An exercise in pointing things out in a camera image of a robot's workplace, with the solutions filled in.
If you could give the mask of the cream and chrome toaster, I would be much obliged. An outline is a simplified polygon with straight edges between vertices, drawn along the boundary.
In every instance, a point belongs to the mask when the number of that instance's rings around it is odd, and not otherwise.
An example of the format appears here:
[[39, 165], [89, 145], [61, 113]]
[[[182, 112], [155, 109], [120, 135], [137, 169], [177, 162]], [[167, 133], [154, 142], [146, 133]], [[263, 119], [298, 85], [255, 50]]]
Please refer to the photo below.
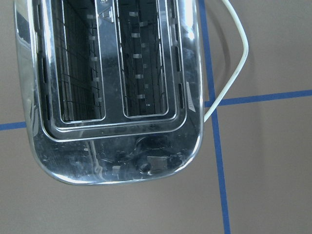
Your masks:
[[16, 0], [32, 153], [69, 184], [119, 184], [183, 170], [203, 138], [194, 0]]

